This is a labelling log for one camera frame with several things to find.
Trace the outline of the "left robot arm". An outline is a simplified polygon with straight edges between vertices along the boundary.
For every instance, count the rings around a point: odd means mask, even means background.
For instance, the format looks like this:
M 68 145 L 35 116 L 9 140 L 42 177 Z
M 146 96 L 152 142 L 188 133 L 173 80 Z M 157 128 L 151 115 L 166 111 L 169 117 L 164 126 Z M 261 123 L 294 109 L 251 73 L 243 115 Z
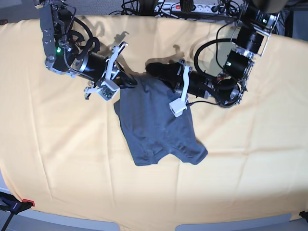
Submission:
M 241 102 L 247 90 L 247 80 L 255 64 L 255 56 L 262 56 L 260 47 L 267 44 L 280 16 L 285 2 L 280 0 L 246 0 L 235 15 L 236 26 L 240 28 L 238 35 L 231 38 L 216 38 L 203 44 L 196 51 L 193 63 L 195 70 L 186 65 L 184 60 L 172 64 L 149 63 L 146 72 L 164 82 L 179 99 L 170 103 L 170 108 L 182 112 L 190 103 L 188 94 L 201 97 L 206 102 L 208 97 L 215 99 L 215 105 L 230 108 Z M 217 76 L 201 70 L 198 62 L 201 52 L 215 44 L 231 42 L 235 46 L 230 50 L 227 60 L 221 66 Z

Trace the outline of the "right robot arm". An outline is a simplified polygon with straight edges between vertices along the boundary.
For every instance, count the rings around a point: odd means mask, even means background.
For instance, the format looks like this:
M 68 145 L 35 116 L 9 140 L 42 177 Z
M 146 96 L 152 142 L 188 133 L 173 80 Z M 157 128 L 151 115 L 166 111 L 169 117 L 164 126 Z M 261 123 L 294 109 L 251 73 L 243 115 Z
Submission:
M 98 54 L 100 41 L 76 18 L 75 7 L 63 0 L 36 0 L 34 6 L 40 10 L 46 68 L 59 75 L 88 80 L 90 85 L 84 89 L 85 100 L 97 93 L 109 101 L 121 89 L 137 85 L 134 77 L 117 61 L 128 46 L 126 42 L 114 46 L 110 56 L 101 56 Z

